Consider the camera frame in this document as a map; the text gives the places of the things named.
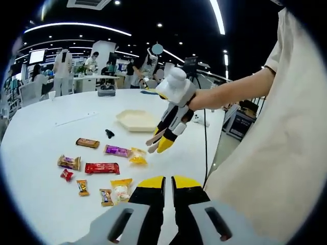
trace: yellow candy packet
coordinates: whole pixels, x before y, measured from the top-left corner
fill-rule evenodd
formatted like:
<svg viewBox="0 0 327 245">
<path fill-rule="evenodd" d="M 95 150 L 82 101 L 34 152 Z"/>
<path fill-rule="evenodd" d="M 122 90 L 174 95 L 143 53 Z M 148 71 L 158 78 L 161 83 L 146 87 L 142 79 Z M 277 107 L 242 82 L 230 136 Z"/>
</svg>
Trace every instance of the yellow candy packet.
<svg viewBox="0 0 327 245">
<path fill-rule="evenodd" d="M 132 148 L 129 161 L 138 165 L 146 165 L 148 164 L 147 160 L 145 160 L 146 155 L 146 151 L 140 150 L 138 148 Z"/>
<path fill-rule="evenodd" d="M 133 179 L 111 180 L 111 186 L 114 194 L 114 204 L 128 202 L 130 195 L 130 184 Z"/>
</svg>

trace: red candy wrapper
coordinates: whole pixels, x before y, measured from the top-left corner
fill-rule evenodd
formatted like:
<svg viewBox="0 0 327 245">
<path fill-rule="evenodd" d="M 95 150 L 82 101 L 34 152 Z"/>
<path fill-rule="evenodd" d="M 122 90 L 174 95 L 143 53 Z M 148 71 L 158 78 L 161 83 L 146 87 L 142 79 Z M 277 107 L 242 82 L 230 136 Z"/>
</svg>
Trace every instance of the red candy wrapper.
<svg viewBox="0 0 327 245">
<path fill-rule="evenodd" d="M 120 174 L 118 163 L 87 163 L 85 165 L 85 172 L 87 174 Z"/>
<path fill-rule="evenodd" d="M 69 182 L 72 179 L 73 174 L 74 173 L 69 172 L 67 169 L 65 169 L 60 175 L 60 177 L 64 178 L 67 182 Z"/>
</svg>

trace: floor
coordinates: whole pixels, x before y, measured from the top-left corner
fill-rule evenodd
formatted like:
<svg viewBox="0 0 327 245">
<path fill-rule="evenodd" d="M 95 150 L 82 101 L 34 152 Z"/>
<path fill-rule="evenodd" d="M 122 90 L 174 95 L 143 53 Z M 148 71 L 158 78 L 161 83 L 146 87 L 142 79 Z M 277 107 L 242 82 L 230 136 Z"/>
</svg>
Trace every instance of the floor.
<svg viewBox="0 0 327 245">
<path fill-rule="evenodd" d="M 225 161 L 227 157 L 236 149 L 239 144 L 239 140 L 227 135 L 225 132 L 221 132 L 216 155 L 209 174 L 215 171 L 219 167 L 219 165 L 223 161 Z"/>
</svg>

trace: air vent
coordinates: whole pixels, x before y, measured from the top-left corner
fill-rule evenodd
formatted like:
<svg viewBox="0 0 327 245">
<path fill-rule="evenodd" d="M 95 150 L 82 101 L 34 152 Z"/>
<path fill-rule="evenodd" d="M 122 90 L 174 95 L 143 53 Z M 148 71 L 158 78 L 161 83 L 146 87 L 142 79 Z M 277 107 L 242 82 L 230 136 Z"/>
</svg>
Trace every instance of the air vent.
<svg viewBox="0 0 327 245">
<path fill-rule="evenodd" d="M 111 0 L 68 0 L 67 8 L 102 10 Z"/>
</svg>

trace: purple candy wrapper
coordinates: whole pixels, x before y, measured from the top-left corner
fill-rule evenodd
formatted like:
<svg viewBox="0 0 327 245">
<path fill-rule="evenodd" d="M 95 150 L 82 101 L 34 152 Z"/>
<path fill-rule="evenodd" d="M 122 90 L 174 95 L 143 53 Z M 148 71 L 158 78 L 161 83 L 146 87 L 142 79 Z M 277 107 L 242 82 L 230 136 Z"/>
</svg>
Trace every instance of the purple candy wrapper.
<svg viewBox="0 0 327 245">
<path fill-rule="evenodd" d="M 107 154 L 112 154 L 119 157 L 129 157 L 131 151 L 125 148 L 120 148 L 117 146 L 106 145 L 104 152 Z"/>
</svg>

